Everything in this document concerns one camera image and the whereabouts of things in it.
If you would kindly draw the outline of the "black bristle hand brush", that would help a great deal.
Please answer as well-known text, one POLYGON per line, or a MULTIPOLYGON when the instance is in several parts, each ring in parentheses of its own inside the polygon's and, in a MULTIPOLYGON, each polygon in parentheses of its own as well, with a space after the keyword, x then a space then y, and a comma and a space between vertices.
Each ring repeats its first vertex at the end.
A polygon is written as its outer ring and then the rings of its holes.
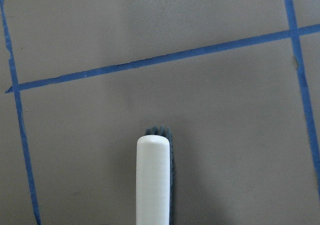
POLYGON ((135 223, 173 223, 174 156, 170 128, 148 128, 136 143, 135 223))

